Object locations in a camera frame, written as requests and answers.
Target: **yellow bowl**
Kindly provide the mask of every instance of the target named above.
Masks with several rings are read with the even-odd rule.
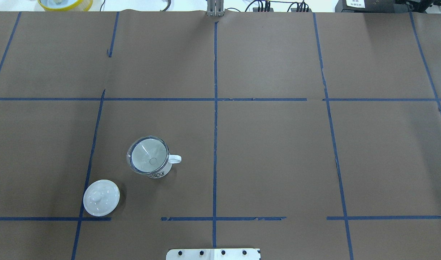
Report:
[[[58,8],[54,8],[55,3],[52,0],[38,0],[38,3],[46,11],[65,12],[65,11],[88,11],[92,6],[93,0],[64,0]]]

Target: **glass mug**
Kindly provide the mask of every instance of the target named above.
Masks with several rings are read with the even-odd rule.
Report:
[[[180,163],[182,158],[169,154],[163,140],[149,135],[139,138],[129,147],[126,160],[136,173],[158,179],[165,176],[174,163]]]

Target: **blue line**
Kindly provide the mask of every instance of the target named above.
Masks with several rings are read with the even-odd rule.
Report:
[[[302,99],[302,98],[298,98],[298,99],[274,99],[274,98],[233,98],[233,99],[229,99],[229,98],[220,98],[218,99],[219,101],[307,101],[307,99]]]
[[[188,97],[188,98],[178,98],[178,97],[170,97],[170,98],[164,98],[164,97],[107,97],[104,99],[105,101],[214,101],[214,99],[211,98],[194,98],[194,97]]]
[[[323,58],[322,58],[322,51],[321,51],[321,47],[320,47],[320,37],[318,36],[316,15],[315,15],[315,13],[312,13],[312,15],[313,15],[313,23],[314,23],[314,27],[315,27],[315,36],[316,36],[316,45],[317,45],[317,49],[318,49],[318,58],[320,60],[320,69],[321,69],[321,73],[322,73],[322,81],[323,81],[323,86],[324,86],[324,90],[325,90],[326,110],[328,111],[329,128],[331,130],[331,139],[333,141],[333,150],[334,150],[334,154],[335,154],[336,169],[337,169],[337,175],[338,175],[338,179],[339,179],[339,192],[341,194],[342,212],[343,212],[344,216],[347,217],[346,199],[344,196],[344,189],[342,187],[341,168],[339,166],[339,158],[337,155],[336,139],[335,139],[334,128],[333,128],[333,119],[331,118],[331,108],[329,106],[329,100],[328,100],[329,99],[328,88],[326,85],[325,75],[323,74]],[[352,250],[352,240],[350,238],[349,221],[344,220],[344,224],[346,226],[346,238],[347,238],[347,245],[349,247],[349,257],[350,257],[350,260],[354,260],[354,252]]]
[[[437,99],[323,99],[323,101],[403,101],[403,102],[418,102],[418,101],[437,101]]]
[[[216,242],[217,218],[217,23],[214,23],[214,162],[213,162],[213,248]]]
[[[427,66],[427,62],[425,61],[425,57],[424,57],[424,53],[423,53],[423,51],[422,51],[421,43],[420,43],[420,40],[419,40],[419,38],[418,38],[418,34],[417,34],[417,32],[416,32],[415,20],[413,19],[413,14],[412,14],[412,12],[410,12],[410,21],[411,21],[411,26],[412,26],[412,28],[413,28],[413,33],[414,33],[414,35],[415,35],[416,43],[418,44],[418,49],[419,49],[419,51],[420,51],[421,58],[422,58],[423,63],[424,63],[424,68],[425,68],[425,71],[426,71],[426,73],[427,73],[427,77],[429,78],[429,82],[430,82],[430,84],[431,84],[432,91],[434,92],[434,97],[436,98],[437,106],[438,106],[438,110],[439,110],[439,112],[440,112],[440,116],[441,116],[441,105],[440,105],[440,101],[438,100],[438,94],[437,94],[437,91],[435,90],[435,85],[434,85],[434,82],[433,82],[433,80],[432,80],[431,73],[430,73],[430,71],[429,71],[429,66]]]
[[[102,115],[102,107],[104,104],[104,97],[105,97],[105,89],[102,92],[102,97],[100,98],[99,113],[97,115],[97,121],[95,122],[95,130],[94,130],[94,138],[92,139],[91,155],[89,156],[89,165],[87,166],[86,180],[84,182],[84,190],[83,190],[82,194],[84,194],[86,192],[87,186],[89,185],[89,177],[91,175],[91,168],[92,168],[92,158],[94,157],[95,142],[97,140],[97,130],[99,128],[100,117]],[[71,260],[75,260],[75,257],[76,257],[76,251],[77,251],[77,247],[78,247],[79,233],[81,231],[81,222],[83,219],[83,217],[82,217],[83,213],[84,213],[84,205],[81,203],[81,209],[79,212],[79,220],[78,220],[78,225],[77,225],[77,232],[75,235],[75,243],[73,244],[73,252],[71,254]]]
[[[216,221],[281,221],[286,217],[216,217]],[[212,217],[162,217],[161,221],[212,221]]]
[[[348,216],[326,217],[326,220],[402,220],[402,219],[441,219],[441,216]]]
[[[0,97],[0,101],[99,101],[97,97]]]
[[[3,58],[1,59],[0,73],[1,73],[1,69],[3,68],[3,64],[4,64],[4,60],[6,59],[7,52],[9,51],[9,47],[10,47],[10,43],[12,42],[12,38],[14,38],[14,34],[16,32],[18,22],[20,21],[20,16],[21,16],[21,12],[19,12],[19,14],[17,16],[17,20],[16,20],[16,23],[14,24],[14,28],[12,29],[12,33],[10,34],[10,38],[9,38],[9,41],[6,46],[6,50],[4,51]]]
[[[78,221],[78,217],[0,217],[0,221]],[[111,217],[85,217],[83,221],[110,221]]]
[[[113,46],[115,45],[116,28],[118,26],[118,17],[119,17],[119,12],[116,12],[115,27],[113,28],[112,44],[110,45],[110,49],[106,50],[108,57],[112,57]]]

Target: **white bracket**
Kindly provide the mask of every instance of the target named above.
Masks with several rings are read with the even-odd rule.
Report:
[[[260,260],[260,252],[255,248],[169,250],[166,260]]]
[[[208,16],[224,16],[224,0],[208,0]]]

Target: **white handle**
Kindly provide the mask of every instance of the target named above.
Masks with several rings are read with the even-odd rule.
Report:
[[[179,155],[169,155],[169,160],[167,160],[168,163],[180,163],[182,161],[182,157]]]

